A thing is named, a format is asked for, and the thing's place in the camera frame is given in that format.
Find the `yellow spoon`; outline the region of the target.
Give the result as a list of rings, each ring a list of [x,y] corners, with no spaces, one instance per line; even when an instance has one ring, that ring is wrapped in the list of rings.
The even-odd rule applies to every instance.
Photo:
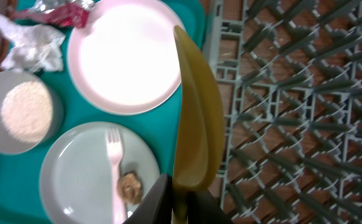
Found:
[[[206,190],[220,168],[225,142],[221,94],[202,52],[174,27],[182,102],[173,168],[174,222],[186,223],[190,192]]]

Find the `brown food scrap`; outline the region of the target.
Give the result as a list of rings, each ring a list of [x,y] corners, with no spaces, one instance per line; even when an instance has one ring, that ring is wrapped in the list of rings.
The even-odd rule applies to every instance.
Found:
[[[136,172],[128,172],[121,176],[117,182],[119,197],[133,205],[140,204],[143,197],[143,186]]]

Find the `pink fork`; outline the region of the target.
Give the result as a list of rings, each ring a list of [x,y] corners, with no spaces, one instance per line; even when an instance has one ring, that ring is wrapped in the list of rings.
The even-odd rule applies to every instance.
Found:
[[[113,224],[122,224],[127,219],[125,204],[117,192],[120,163],[123,158],[123,144],[117,128],[110,128],[105,135],[107,156],[112,173],[112,215]]]

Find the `grey plate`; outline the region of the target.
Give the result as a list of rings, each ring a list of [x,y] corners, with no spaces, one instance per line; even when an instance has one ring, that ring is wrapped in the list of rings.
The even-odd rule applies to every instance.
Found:
[[[112,177],[105,140],[112,128],[119,130],[123,142],[121,173],[135,172],[145,194],[159,178],[154,154],[132,130],[109,122],[78,125],[53,143],[42,163],[39,192],[52,223],[112,223]]]

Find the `pink plate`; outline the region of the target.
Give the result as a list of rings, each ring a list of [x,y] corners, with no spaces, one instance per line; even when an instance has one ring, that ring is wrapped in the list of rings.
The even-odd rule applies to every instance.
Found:
[[[111,114],[161,105],[181,84],[173,29],[183,27],[163,1],[97,2],[69,38],[67,67],[77,91]]]

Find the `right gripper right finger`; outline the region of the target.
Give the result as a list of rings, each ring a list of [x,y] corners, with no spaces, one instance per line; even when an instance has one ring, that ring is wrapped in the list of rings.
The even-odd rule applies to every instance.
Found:
[[[208,190],[188,193],[187,207],[189,224],[233,224]]]

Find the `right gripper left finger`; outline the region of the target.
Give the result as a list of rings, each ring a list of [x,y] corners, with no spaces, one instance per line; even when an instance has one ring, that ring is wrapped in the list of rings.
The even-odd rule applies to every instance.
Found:
[[[172,178],[168,174],[161,174],[124,224],[170,224],[172,209]]]

